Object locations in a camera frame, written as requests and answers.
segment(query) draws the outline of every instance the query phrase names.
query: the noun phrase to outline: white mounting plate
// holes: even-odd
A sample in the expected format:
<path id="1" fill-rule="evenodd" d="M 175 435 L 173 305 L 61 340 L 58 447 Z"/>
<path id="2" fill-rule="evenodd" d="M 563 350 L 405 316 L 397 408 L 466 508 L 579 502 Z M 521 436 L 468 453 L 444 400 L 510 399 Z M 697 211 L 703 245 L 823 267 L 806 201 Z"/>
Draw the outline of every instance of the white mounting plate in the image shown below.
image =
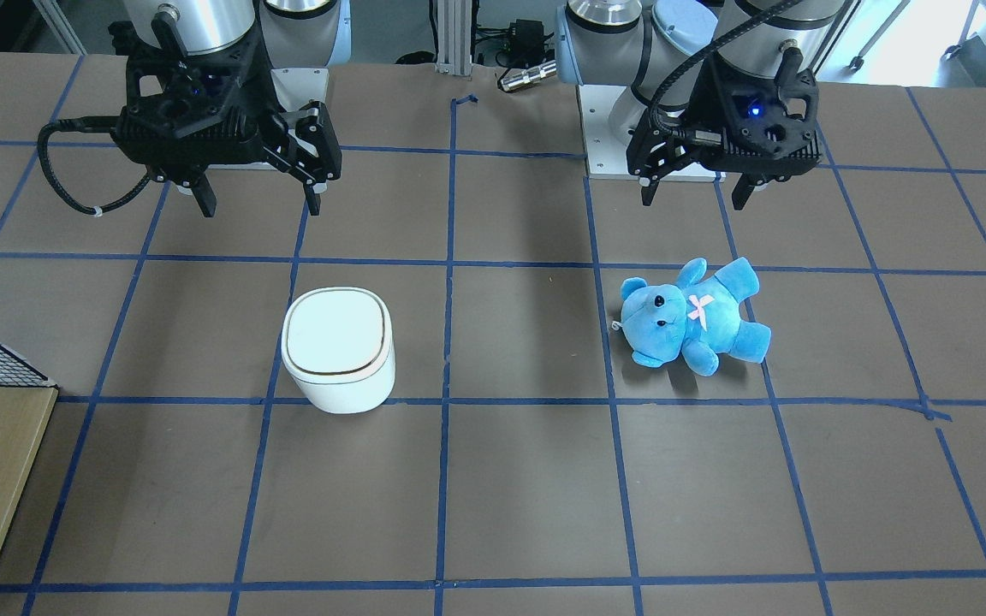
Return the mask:
<path id="1" fill-rule="evenodd" d="M 580 125 L 584 129 L 584 147 L 588 153 L 588 175 L 591 178 L 611 180 L 637 180 L 627 170 L 627 148 L 611 132 L 607 124 L 611 108 L 626 90 L 624 86 L 580 86 Z M 715 171 L 709 171 L 694 163 L 689 167 L 669 173 L 664 182 L 713 182 L 719 178 Z"/>
<path id="2" fill-rule="evenodd" d="M 276 98 L 285 110 L 297 110 L 308 101 L 324 101 L 330 71 L 324 68 L 274 68 Z M 268 163 L 212 164 L 209 169 L 253 169 L 276 171 Z"/>

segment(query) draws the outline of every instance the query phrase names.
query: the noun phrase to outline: black power adapter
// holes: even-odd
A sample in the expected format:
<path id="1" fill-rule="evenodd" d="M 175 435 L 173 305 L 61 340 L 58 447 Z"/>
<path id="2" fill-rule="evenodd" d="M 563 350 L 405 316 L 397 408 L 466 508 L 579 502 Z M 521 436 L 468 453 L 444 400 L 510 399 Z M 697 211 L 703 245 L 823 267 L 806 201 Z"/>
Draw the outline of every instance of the black power adapter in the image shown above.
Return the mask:
<path id="1" fill-rule="evenodd" d="M 508 24 L 508 45 L 505 45 L 510 68 L 531 68 L 545 62 L 543 23 L 516 20 Z"/>

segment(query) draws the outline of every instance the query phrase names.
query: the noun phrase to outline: pink ribbon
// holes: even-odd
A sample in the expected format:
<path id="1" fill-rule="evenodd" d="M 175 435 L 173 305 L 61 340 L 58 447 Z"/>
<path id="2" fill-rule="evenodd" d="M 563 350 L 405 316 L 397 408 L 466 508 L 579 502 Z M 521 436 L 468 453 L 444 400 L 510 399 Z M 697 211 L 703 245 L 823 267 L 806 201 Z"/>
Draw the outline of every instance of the pink ribbon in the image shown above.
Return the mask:
<path id="1" fill-rule="evenodd" d="M 688 313 L 687 318 L 693 321 L 699 321 L 702 323 L 702 331 L 707 331 L 705 328 L 705 307 L 713 301 L 713 296 L 704 295 L 702 299 L 699 299 L 698 296 L 693 295 L 687 299 L 692 305 L 695 305 L 695 311 Z"/>

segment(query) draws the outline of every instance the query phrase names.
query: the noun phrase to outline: white container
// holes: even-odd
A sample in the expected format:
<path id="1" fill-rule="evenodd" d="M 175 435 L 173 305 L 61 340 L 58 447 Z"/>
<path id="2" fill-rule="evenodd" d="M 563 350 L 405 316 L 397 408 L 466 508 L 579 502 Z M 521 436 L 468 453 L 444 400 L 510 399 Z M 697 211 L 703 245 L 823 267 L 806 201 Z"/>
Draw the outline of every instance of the white container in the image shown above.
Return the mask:
<path id="1" fill-rule="evenodd" d="M 284 318 L 281 349 L 291 378 L 325 412 L 369 411 L 394 389 L 390 312 L 366 289 L 320 288 L 300 296 Z"/>

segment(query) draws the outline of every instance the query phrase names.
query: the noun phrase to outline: stuffed animal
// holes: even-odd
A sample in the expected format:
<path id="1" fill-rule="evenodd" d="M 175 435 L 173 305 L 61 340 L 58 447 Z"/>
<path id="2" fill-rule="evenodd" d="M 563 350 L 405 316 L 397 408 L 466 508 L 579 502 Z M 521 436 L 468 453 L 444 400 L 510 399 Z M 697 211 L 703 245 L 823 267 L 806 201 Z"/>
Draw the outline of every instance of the stuffed animal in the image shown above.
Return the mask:
<path id="1" fill-rule="evenodd" d="M 622 283 L 622 330 L 633 360 L 657 368 L 684 354 L 697 374 L 717 371 L 717 354 L 728 353 L 745 362 L 763 362 L 770 328 L 740 319 L 740 301 L 759 292 L 759 277 L 747 258 L 719 269 L 702 280 L 705 258 L 684 265 L 674 285 L 649 286 L 642 278 Z"/>

